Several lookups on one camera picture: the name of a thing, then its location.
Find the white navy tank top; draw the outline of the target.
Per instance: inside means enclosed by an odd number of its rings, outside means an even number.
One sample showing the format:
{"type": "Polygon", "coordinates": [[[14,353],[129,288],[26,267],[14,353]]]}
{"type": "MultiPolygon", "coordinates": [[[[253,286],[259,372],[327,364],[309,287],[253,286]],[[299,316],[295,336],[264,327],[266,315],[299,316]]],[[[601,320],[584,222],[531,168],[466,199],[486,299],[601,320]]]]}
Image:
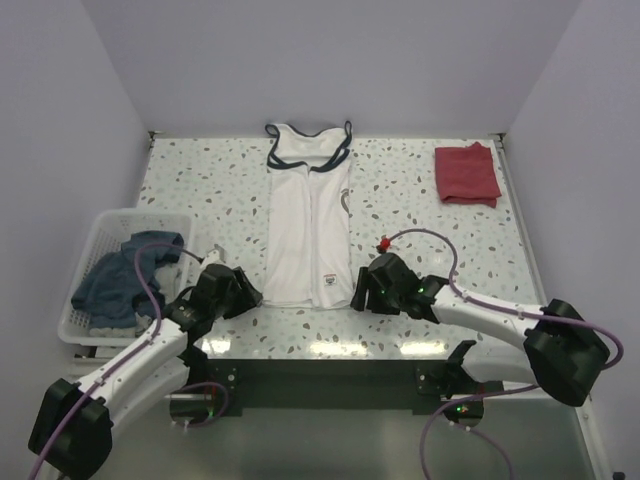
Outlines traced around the white navy tank top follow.
{"type": "Polygon", "coordinates": [[[349,194],[352,123],[305,134],[268,124],[273,145],[264,304],[332,310],[354,294],[349,194]]]}

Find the red tank top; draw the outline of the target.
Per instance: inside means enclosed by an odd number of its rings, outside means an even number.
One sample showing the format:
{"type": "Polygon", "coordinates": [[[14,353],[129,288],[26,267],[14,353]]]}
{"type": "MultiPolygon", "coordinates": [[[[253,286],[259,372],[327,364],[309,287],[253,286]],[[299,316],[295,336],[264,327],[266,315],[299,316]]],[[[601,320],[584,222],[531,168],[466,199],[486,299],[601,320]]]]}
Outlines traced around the red tank top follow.
{"type": "Polygon", "coordinates": [[[438,147],[434,160],[436,188],[442,203],[497,207],[502,194],[490,148],[479,142],[466,147],[438,147]]]}

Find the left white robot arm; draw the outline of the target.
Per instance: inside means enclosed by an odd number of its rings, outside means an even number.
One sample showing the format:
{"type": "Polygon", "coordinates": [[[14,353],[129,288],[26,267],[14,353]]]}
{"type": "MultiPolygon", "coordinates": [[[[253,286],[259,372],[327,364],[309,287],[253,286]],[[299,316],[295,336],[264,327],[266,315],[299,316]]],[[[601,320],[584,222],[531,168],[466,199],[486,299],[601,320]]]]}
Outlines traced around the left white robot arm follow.
{"type": "Polygon", "coordinates": [[[44,464],[70,479],[91,478],[127,423],[170,393],[205,385],[207,357],[197,343],[214,322],[261,302],[241,268],[211,264],[164,307],[161,319],[106,364],[75,382],[56,380],[43,396],[28,441],[37,456],[30,478],[44,464]]]}

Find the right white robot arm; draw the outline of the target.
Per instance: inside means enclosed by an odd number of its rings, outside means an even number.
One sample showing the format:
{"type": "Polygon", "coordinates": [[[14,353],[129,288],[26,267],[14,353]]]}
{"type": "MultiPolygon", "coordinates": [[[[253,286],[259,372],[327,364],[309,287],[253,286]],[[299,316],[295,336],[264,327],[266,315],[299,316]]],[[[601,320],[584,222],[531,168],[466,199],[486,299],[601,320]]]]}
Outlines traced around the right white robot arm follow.
{"type": "Polygon", "coordinates": [[[503,342],[503,350],[463,356],[446,367],[446,382],[459,393],[491,381],[529,383],[562,404],[579,407],[610,356],[594,326],[565,302],[537,306],[474,297],[450,279],[417,276],[394,253],[360,268],[350,306],[359,312],[405,313],[503,342]]]}

